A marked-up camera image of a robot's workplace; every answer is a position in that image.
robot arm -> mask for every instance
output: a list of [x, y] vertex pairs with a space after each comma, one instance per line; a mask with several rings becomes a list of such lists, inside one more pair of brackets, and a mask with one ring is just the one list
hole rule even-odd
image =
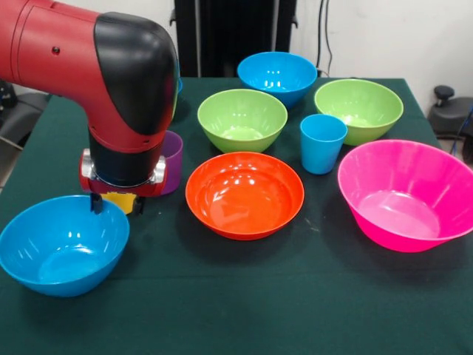
[[169, 34], [144, 18], [51, 0], [9, 0], [0, 13], [0, 78], [70, 98], [87, 115], [86, 192], [160, 194], [160, 156], [177, 100]]

bowl rim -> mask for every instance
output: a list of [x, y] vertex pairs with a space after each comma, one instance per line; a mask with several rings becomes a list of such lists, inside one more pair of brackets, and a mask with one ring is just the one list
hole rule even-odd
[[[195, 212], [195, 210], [193, 209], [192, 207], [192, 204], [190, 203], [190, 199], [191, 199], [191, 196], [189, 194], [189, 184], [190, 182], [193, 180], [194, 176], [201, 170], [201, 169], [204, 169], [210, 162], [212, 161], [215, 161], [215, 160], [220, 160], [220, 159], [223, 159], [225, 156], [229, 156], [229, 155], [232, 155], [232, 156], [235, 156], [235, 155], [246, 155], [246, 156], [256, 156], [258, 158], [262, 158], [262, 159], [266, 159], [267, 161], [272, 161], [274, 163], [280, 163], [282, 164], [286, 170], [290, 171], [296, 178], [297, 178], [297, 184], [296, 186], [292, 185], [290, 187], [290, 189], [294, 189], [294, 188], [297, 188], [300, 190], [301, 192], [301, 199], [300, 201], [296, 201], [296, 206], [294, 207], [292, 213], [290, 213], [285, 219], [284, 219], [284, 222], [282, 223], [279, 223], [278, 226], [275, 226], [273, 228], [270, 228], [270, 229], [265, 229], [265, 230], [261, 230], [261, 231], [258, 231], [258, 232], [239, 232], [239, 233], [236, 233], [235, 231], [231, 231], [231, 230], [227, 230], [227, 229], [221, 229], [221, 228], [217, 228], [216, 226], [212, 226], [210, 223], [204, 221], [199, 214], [197, 214]], [[302, 182], [302, 179], [301, 177], [299, 176], [299, 174], [297, 174], [296, 170], [294, 170], [289, 164], [285, 163], [284, 161], [278, 159], [278, 158], [275, 158], [271, 155], [267, 155], [267, 154], [264, 154], [264, 153], [258, 153], [258, 152], [232, 152], [232, 153], [224, 153], [224, 154], [221, 154], [221, 155], [217, 155], [213, 158], [210, 158], [206, 161], [204, 161], [203, 163], [201, 163], [192, 173], [191, 175], [189, 176], [188, 180], [187, 180], [187, 183], [186, 183], [186, 202], [187, 202], [187, 206], [189, 207], [189, 209], [191, 210], [192, 214], [204, 225], [204, 226], [207, 226], [208, 228], [210, 229], [213, 229], [215, 231], [220, 231], [222, 233], [226, 233], [226, 234], [231, 234], [231, 235], [242, 235], [242, 236], [251, 236], [251, 235], [259, 235], [259, 234], [270, 234], [272, 232], [275, 232], [277, 231], [278, 229], [286, 226], [292, 219], [294, 219], [296, 217], [296, 215], [301, 211], [302, 209], [302, 206], [304, 205], [304, 200], [305, 200], [305, 189], [304, 189], [304, 184]]]
[[[231, 93], [231, 92], [250, 92], [250, 93], [255, 94], [255, 95], [265, 96], [265, 97], [271, 99], [272, 101], [274, 101], [275, 103], [277, 103], [279, 105], [279, 107], [283, 109], [283, 112], [284, 112], [284, 119], [281, 122], [280, 127], [277, 130], [275, 130], [274, 132], [269, 133], [267, 135], [263, 135], [260, 138], [245, 139], [245, 140], [225, 138], [225, 137], [223, 137], [221, 135], [218, 135], [218, 134], [210, 131], [209, 129], [207, 129], [207, 127], [205, 127], [204, 124], [202, 123], [200, 110], [202, 109], [204, 104], [208, 103], [211, 99], [216, 98], [219, 95], [225, 95], [225, 94], [228, 94], [228, 93]], [[270, 137], [274, 136], [275, 134], [278, 134], [282, 131], [282, 129], [285, 127], [285, 125], [287, 123], [287, 118], [288, 118], [288, 114], [287, 114], [286, 106], [278, 98], [275, 98], [274, 96], [272, 96], [272, 95], [270, 95], [266, 92], [262, 92], [262, 91], [254, 90], [254, 89], [228, 89], [228, 90], [223, 90], [223, 91], [216, 92], [213, 95], [208, 96], [204, 101], [202, 101], [202, 103], [199, 105], [199, 109], [197, 109], [197, 120], [199, 121], [199, 125], [206, 132], [214, 135], [215, 137], [218, 137], [219, 139], [223, 139], [225, 141], [235, 142], [235, 143], [236, 142], [238, 142], [238, 143], [251, 143], [251, 142], [263, 141], [264, 139], [270, 138]]]
[[[298, 58], [298, 59], [301, 59], [304, 62], [308, 63], [309, 66], [313, 69], [313, 76], [310, 76], [309, 84], [304, 85], [303, 87], [300, 87], [298, 89], [293, 89], [293, 90], [288, 90], [288, 91], [277, 91], [277, 90], [272, 90], [272, 89], [268, 89], [268, 88], [255, 87], [254, 85], [251, 85], [247, 80], [243, 79], [243, 77], [241, 75], [241, 72], [240, 72], [241, 68], [244, 65], [246, 65], [251, 59], [254, 59], [255, 57], [258, 57], [258, 56], [274, 55], [274, 54], [286, 55], [288, 57]], [[299, 54], [290, 53], [290, 52], [282, 52], [282, 51], [277, 51], [277, 50], [259, 52], [259, 53], [254, 53], [252, 55], [249, 55], [248, 57], [246, 57], [246, 58], [244, 58], [243, 60], [240, 61], [240, 63], [238, 64], [238, 67], [236, 68], [236, 74], [238, 75], [238, 78], [241, 81], [243, 81], [243, 83], [245, 83], [246, 85], [248, 85], [252, 89], [258, 90], [258, 91], [263, 91], [263, 92], [271, 92], [271, 94], [274, 94], [274, 95], [275, 94], [283, 95], [285, 93], [289, 94], [289, 93], [294, 93], [294, 92], [306, 90], [306, 89], [310, 88], [316, 82], [317, 78], [319, 77], [319, 71], [317, 70], [317, 67], [311, 61], [309, 61], [307, 58], [305, 58], [305, 57], [303, 57], [302, 55], [299, 55]]]
[[166, 135], [170, 135], [170, 136], [176, 138], [179, 141], [179, 149], [177, 150], [177, 152], [175, 152], [173, 155], [169, 155], [168, 157], [164, 157], [166, 160], [174, 160], [178, 155], [182, 154], [182, 152], [184, 150], [184, 141], [183, 141], [183, 138], [180, 135], [178, 135], [174, 131], [171, 131], [170, 129], [167, 129], [164, 132], [164, 139], [166, 139]]
[[313, 100], [314, 100], [314, 104], [316, 105], [316, 108], [317, 108], [317, 111], [319, 111], [320, 113], [323, 113], [325, 115], [333, 115], [329, 112], [322, 112], [320, 109], [319, 109], [319, 106], [317, 105], [317, 95], [319, 94], [319, 92], [326, 88], [327, 86], [330, 86], [330, 85], [335, 85], [337, 83], [340, 83], [340, 82], [360, 82], [360, 83], [367, 83], [367, 84], [370, 84], [370, 85], [373, 85], [375, 87], [378, 87], [378, 88], [381, 88], [389, 93], [391, 93], [393, 95], [393, 97], [396, 99], [397, 102], [399, 102], [401, 104], [401, 112], [399, 113], [399, 115], [396, 115], [396, 117], [394, 117], [391, 121], [389, 121], [388, 123], [386, 124], [379, 124], [377, 126], [357, 126], [355, 124], [346, 124], [348, 127], [352, 127], [352, 128], [361, 128], [361, 129], [377, 129], [377, 128], [384, 128], [384, 127], [388, 127], [388, 126], [391, 126], [392, 124], [395, 124], [397, 121], [399, 121], [399, 119], [402, 117], [402, 115], [404, 114], [404, 102], [401, 100], [401, 98], [399, 97], [398, 94], [396, 94], [393, 90], [391, 90], [389, 87], [385, 87], [384, 85], [380, 84], [380, 83], [376, 83], [375, 81], [371, 81], [371, 80], [367, 80], [367, 79], [357, 79], [357, 78], [341, 78], [341, 79], [333, 79], [332, 81], [329, 81], [328, 83], [325, 83], [323, 85], [321, 85], [315, 92], [314, 96], [313, 96]]
[[[74, 199], [74, 198], [80, 198], [80, 199], [90, 199], [90, 196], [87, 196], [87, 195], [64, 195], [64, 196], [57, 196], [57, 197], [52, 197], [52, 198], [49, 198], [47, 200], [42, 200], [38, 203], [35, 203], [33, 205], [31, 205], [30, 207], [24, 209], [23, 211], [19, 212], [6, 226], [5, 228], [3, 229], [3, 231], [0, 233], [0, 243], [2, 241], [2, 239], [4, 238], [4, 236], [6, 235], [8, 229], [11, 228], [11, 226], [13, 225], [14, 222], [17, 221], [17, 219], [21, 218], [24, 214], [30, 212], [32, 209], [35, 209], [35, 208], [38, 208], [39, 206], [42, 206], [44, 204], [47, 204], [47, 203], [51, 203], [53, 201], [57, 201], [57, 200], [69, 200], [69, 199]], [[40, 281], [36, 281], [36, 280], [28, 280], [28, 279], [25, 279], [24, 277], [19, 277], [18, 275], [16, 275], [15, 273], [13, 273], [9, 268], [7, 268], [3, 262], [3, 259], [1, 258], [0, 256], [0, 266], [5, 270], [5, 272], [7, 274], [9, 274], [13, 279], [15, 280], [18, 280], [20, 283], [25, 283], [25, 284], [29, 284], [29, 285], [38, 285], [38, 286], [53, 286], [53, 285], [67, 285], [69, 283], [73, 283], [73, 282], [76, 282], [76, 281], [79, 281], [79, 280], [82, 280], [86, 277], [89, 277], [93, 274], [96, 274], [97, 272], [99, 272], [100, 270], [103, 270], [104, 268], [106, 268], [108, 265], [110, 265], [111, 263], [113, 263], [122, 253], [123, 253], [123, 250], [125, 249], [126, 247], [126, 244], [128, 243], [129, 241], [129, 234], [130, 234], [130, 224], [129, 224], [129, 220], [128, 220], [128, 217], [126, 216], [125, 212], [123, 212], [123, 210], [117, 206], [116, 204], [114, 204], [113, 202], [110, 202], [108, 200], [105, 200], [103, 199], [103, 203], [109, 205], [112, 209], [115, 209], [116, 211], [118, 211], [119, 215], [122, 215], [123, 216], [123, 219], [125, 220], [125, 227], [126, 227], [126, 232], [125, 232], [125, 240], [124, 240], [124, 243], [123, 243], [123, 248], [120, 248], [112, 258], [110, 258], [106, 263], [104, 263], [99, 269], [93, 271], [92, 273], [86, 275], [86, 276], [82, 276], [82, 277], [76, 277], [76, 278], [72, 278], [70, 280], [66, 280], [66, 281], [60, 281], [60, 282], [51, 282], [51, 283], [43, 283], [43, 282], [40, 282]]]
[[[310, 120], [314, 117], [320, 117], [320, 116], [326, 116], [326, 117], [329, 117], [330, 119], [333, 118], [333, 119], [341, 122], [343, 124], [343, 127], [344, 127], [344, 134], [340, 138], [337, 138], [337, 139], [316, 139], [316, 138], [310, 137], [308, 135], [307, 131], [304, 130], [303, 123], [308, 122], [308, 120]], [[328, 115], [326, 113], [314, 113], [312, 115], [305, 116], [302, 119], [301, 123], [299, 124], [299, 131], [301, 132], [301, 134], [303, 134], [305, 137], [309, 138], [311, 141], [322, 142], [322, 143], [333, 143], [333, 142], [343, 141], [348, 135], [347, 124], [345, 122], [343, 122], [343, 120], [341, 120], [340, 118], [338, 118], [334, 115]]]
[[[341, 184], [341, 168], [343, 167], [344, 165], [344, 162], [346, 161], [346, 159], [354, 154], [356, 154], [358, 152], [358, 150], [362, 150], [362, 149], [366, 149], [367, 146], [372, 146], [372, 145], [376, 145], [376, 144], [409, 144], [411, 146], [420, 146], [422, 147], [423, 149], [428, 149], [428, 150], [431, 150], [433, 152], [435, 152], [436, 154], [439, 154], [439, 155], [443, 155], [445, 158], [447, 159], [450, 159], [450, 160], [453, 160], [455, 161], [455, 163], [459, 166], [462, 166], [462, 169], [465, 169], [468, 174], [470, 174], [472, 176], [472, 180], [473, 180], [473, 170], [471, 170], [465, 163], [463, 163], [461, 160], [457, 159], [456, 157], [454, 157], [453, 155], [450, 155], [449, 153], [447, 152], [444, 152], [442, 149], [440, 148], [437, 148], [435, 146], [431, 146], [429, 144], [425, 144], [425, 143], [421, 143], [421, 142], [417, 142], [417, 141], [409, 141], [409, 140], [405, 140], [405, 139], [381, 139], [381, 140], [378, 140], [378, 141], [372, 141], [372, 142], [368, 142], [368, 143], [365, 143], [365, 144], [362, 144], [360, 146], [357, 146], [355, 148], [353, 148], [351, 151], [349, 151], [344, 157], [343, 159], [341, 160], [339, 166], [338, 166], [338, 172], [337, 172], [337, 182], [338, 182], [338, 188], [340, 189], [340, 192], [341, 194], [343, 195], [343, 198], [345, 199], [345, 201], [348, 203], [348, 205], [350, 206], [351, 209], [353, 209], [354, 211], [356, 211], [356, 213], [358, 213], [360, 216], [362, 216], [365, 220], [369, 221], [370, 223], [373, 223], [371, 221], [371, 219], [367, 218], [363, 213], [361, 213], [358, 209], [358, 207], [356, 207], [352, 202], [351, 202], [351, 199], [349, 199], [347, 197], [347, 193], [345, 192], [345, 190], [343, 189], [343, 185]], [[401, 234], [401, 233], [398, 233], [398, 232], [393, 232], [393, 231], [390, 231], [389, 229], [386, 229], [384, 227], [381, 227], [379, 225], [376, 224], [376, 226], [380, 229], [383, 229], [384, 231], [387, 231], [391, 234], [396, 234], [398, 235], [399, 237], [405, 237], [405, 238], [408, 238], [408, 239], [411, 239], [411, 240], [420, 240], [420, 241], [425, 241], [425, 242], [440, 242], [440, 241], [445, 241], [445, 240], [452, 240], [452, 239], [455, 239], [455, 238], [458, 238], [458, 237], [462, 237], [463, 235], [466, 235], [470, 232], [473, 231], [473, 223], [472, 223], [472, 227], [470, 227], [469, 229], [465, 230], [464, 232], [461, 232], [461, 233], [457, 233], [457, 234], [453, 234], [451, 236], [448, 236], [448, 237], [437, 237], [437, 238], [423, 238], [423, 239], [419, 239], [419, 238], [416, 238], [416, 237], [413, 237], [412, 235], [406, 235], [406, 234]]]

green bowl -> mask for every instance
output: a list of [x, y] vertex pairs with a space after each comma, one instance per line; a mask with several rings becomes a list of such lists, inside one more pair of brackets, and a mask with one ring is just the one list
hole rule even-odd
[[231, 89], [206, 98], [197, 118], [210, 142], [224, 153], [263, 152], [287, 122], [287, 110], [274, 96]]
[[315, 94], [317, 111], [348, 126], [344, 143], [374, 141], [391, 129], [404, 112], [402, 100], [383, 85], [361, 79], [340, 79], [322, 85]]

plastic bowl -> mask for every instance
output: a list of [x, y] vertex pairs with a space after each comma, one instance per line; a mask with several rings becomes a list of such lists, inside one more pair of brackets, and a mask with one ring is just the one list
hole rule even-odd
[[55, 297], [91, 291], [110, 274], [129, 238], [123, 211], [107, 200], [64, 196], [29, 207], [0, 234], [0, 265], [26, 287]]
[[402, 100], [383, 85], [361, 79], [341, 79], [322, 85], [314, 101], [320, 113], [348, 126], [344, 143], [357, 146], [388, 132], [404, 112]]
[[285, 126], [287, 110], [264, 92], [231, 89], [206, 98], [197, 117], [205, 135], [222, 152], [263, 152]]
[[200, 165], [188, 179], [186, 200], [200, 222], [217, 234], [256, 240], [297, 215], [304, 187], [286, 163], [261, 153], [235, 152]]
[[247, 88], [275, 96], [288, 109], [307, 94], [318, 75], [306, 58], [286, 52], [250, 55], [240, 62], [237, 73]]
[[473, 231], [473, 171], [433, 146], [366, 143], [342, 159], [338, 184], [360, 229], [385, 248], [425, 251]]

purple cup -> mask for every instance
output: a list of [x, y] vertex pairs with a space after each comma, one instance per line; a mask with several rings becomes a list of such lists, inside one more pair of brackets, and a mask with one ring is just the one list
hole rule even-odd
[[164, 155], [166, 158], [168, 177], [161, 195], [170, 194], [179, 187], [183, 169], [183, 147], [183, 139], [177, 133], [166, 131], [161, 155]]

